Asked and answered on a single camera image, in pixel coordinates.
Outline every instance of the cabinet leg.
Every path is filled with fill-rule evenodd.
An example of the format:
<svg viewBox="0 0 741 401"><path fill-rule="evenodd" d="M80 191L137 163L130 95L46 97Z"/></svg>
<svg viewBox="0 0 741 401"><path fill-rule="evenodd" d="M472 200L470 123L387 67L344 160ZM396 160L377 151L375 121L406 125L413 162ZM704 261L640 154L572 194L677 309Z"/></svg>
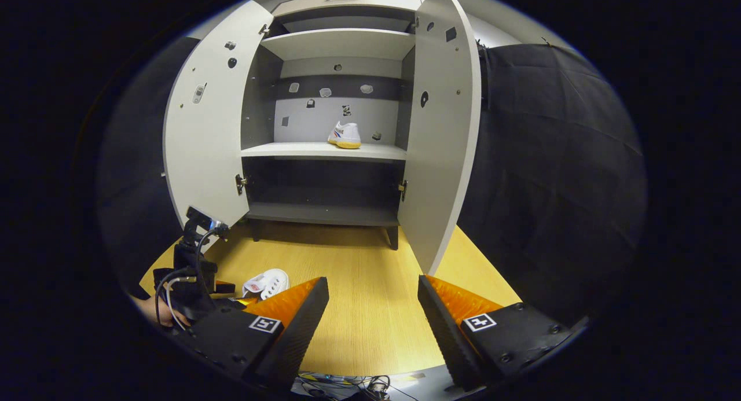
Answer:
<svg viewBox="0 0 741 401"><path fill-rule="evenodd" d="M262 220L251 219L250 224L252 225L252 240L254 242L260 242L260 233L262 233Z"/></svg>
<svg viewBox="0 0 741 401"><path fill-rule="evenodd" d="M386 227L388 241L391 243L391 249L399 250L399 226Z"/></svg>

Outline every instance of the shoe sole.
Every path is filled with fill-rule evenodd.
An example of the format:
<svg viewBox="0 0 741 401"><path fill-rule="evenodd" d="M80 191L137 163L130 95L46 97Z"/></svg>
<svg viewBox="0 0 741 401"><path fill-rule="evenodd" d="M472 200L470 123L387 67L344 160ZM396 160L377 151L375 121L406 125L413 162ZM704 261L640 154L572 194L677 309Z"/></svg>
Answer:
<svg viewBox="0 0 741 401"><path fill-rule="evenodd" d="M360 142L337 142L335 145L337 145L340 148L345 148L345 149L360 148Z"/></svg>

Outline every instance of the cabinet shelf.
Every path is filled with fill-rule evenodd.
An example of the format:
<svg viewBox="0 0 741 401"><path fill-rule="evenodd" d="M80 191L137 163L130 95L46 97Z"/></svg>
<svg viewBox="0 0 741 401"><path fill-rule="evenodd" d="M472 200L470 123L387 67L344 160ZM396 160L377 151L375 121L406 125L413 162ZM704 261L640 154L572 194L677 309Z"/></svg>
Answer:
<svg viewBox="0 0 741 401"><path fill-rule="evenodd" d="M414 35L392 30L335 28L307 30L264 39L261 45L283 61L317 57L368 57L402 61Z"/></svg>
<svg viewBox="0 0 741 401"><path fill-rule="evenodd" d="M268 185L252 200L248 219L326 225L397 226L399 201L363 188Z"/></svg>
<svg viewBox="0 0 741 401"><path fill-rule="evenodd" d="M363 144L358 149L343 149L327 142L273 142L241 151L242 156L326 156L349 159L392 159L405 161L407 151L394 145Z"/></svg>

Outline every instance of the shoe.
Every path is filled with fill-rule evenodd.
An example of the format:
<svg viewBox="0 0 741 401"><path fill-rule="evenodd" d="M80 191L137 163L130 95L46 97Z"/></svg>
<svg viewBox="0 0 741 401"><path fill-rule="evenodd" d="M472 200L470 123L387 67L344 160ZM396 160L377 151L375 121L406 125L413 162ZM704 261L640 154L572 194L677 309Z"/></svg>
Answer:
<svg viewBox="0 0 741 401"><path fill-rule="evenodd" d="M259 296L262 299L266 299L269 296L274 296L281 291L287 290L291 286L288 280L288 274L281 269L269 269L262 274L252 277L248 282L245 282L241 286L241 297L256 296L260 291L262 293Z"/></svg>
<svg viewBox="0 0 741 401"><path fill-rule="evenodd" d="M262 275L267 279L265 289L260 293L260 298L262 299L268 299L291 287L291 283L288 282L288 274L282 269L269 269L262 273Z"/></svg>
<svg viewBox="0 0 741 401"><path fill-rule="evenodd" d="M339 124L332 130L327 142L345 149L360 148L360 132L355 123Z"/></svg>

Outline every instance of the black curtain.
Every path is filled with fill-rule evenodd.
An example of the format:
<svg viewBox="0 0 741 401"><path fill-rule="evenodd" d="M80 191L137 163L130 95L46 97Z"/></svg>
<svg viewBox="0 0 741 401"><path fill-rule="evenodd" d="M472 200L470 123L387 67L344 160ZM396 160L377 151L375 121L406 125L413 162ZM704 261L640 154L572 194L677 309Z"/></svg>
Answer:
<svg viewBox="0 0 741 401"><path fill-rule="evenodd" d="M458 226L526 303L572 325L619 291L647 205L613 87L548 45L484 51L474 167Z"/></svg>
<svg viewBox="0 0 741 401"><path fill-rule="evenodd" d="M162 50L121 93L103 137L96 174L98 222L125 290L148 298L141 277L182 228L162 176L164 112L180 67L198 39Z"/></svg>

